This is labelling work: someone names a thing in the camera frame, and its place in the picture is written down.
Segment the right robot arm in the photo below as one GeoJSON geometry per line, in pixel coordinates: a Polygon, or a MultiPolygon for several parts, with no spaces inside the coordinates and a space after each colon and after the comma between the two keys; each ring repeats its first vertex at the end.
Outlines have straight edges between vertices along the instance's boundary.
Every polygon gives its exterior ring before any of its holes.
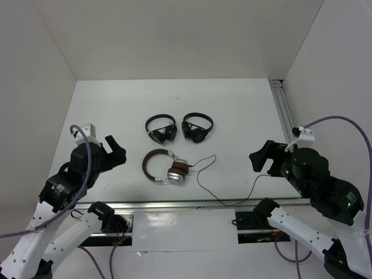
{"type": "Polygon", "coordinates": [[[333,278],[371,278],[371,259],[367,247],[368,229],[364,223],[364,202],[351,183],[333,177],[328,160],[312,148],[286,150],[287,145],[266,141],[250,154],[255,172],[266,162],[272,177],[285,178],[312,208],[326,218],[337,232],[333,238],[315,230],[286,212],[270,198],[262,199],[253,210],[260,228],[268,226],[286,233],[310,249],[333,278]]]}

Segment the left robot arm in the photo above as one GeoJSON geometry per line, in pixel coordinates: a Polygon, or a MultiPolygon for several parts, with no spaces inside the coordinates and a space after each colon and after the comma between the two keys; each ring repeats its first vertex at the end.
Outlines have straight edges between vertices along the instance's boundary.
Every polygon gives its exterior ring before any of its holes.
{"type": "Polygon", "coordinates": [[[64,259],[91,234],[100,231],[123,235],[127,231],[125,219],[97,201],[76,224],[54,237],[65,213],[74,209],[99,175],[126,162],[126,150],[111,135],[105,138],[110,153],[94,137],[88,140],[88,144],[78,143],[69,162],[47,179],[32,219],[24,231],[17,233],[18,243],[1,263],[1,278],[52,278],[64,259]]]}

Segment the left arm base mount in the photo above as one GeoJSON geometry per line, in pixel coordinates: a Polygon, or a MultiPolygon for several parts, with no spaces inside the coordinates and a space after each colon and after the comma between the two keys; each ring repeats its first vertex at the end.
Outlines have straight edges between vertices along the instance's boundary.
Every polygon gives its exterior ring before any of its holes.
{"type": "Polygon", "coordinates": [[[111,247],[131,246],[133,243],[133,221],[131,213],[116,214],[106,231],[99,230],[87,238],[81,246],[83,247],[111,247]]]}

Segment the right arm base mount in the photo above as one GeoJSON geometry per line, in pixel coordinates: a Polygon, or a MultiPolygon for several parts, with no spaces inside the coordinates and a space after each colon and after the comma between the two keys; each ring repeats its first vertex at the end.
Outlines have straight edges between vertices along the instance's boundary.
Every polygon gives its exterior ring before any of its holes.
{"type": "Polygon", "coordinates": [[[237,228],[239,244],[290,241],[290,237],[280,230],[265,224],[261,226],[254,218],[253,212],[235,212],[235,219],[231,223],[237,228]]]}

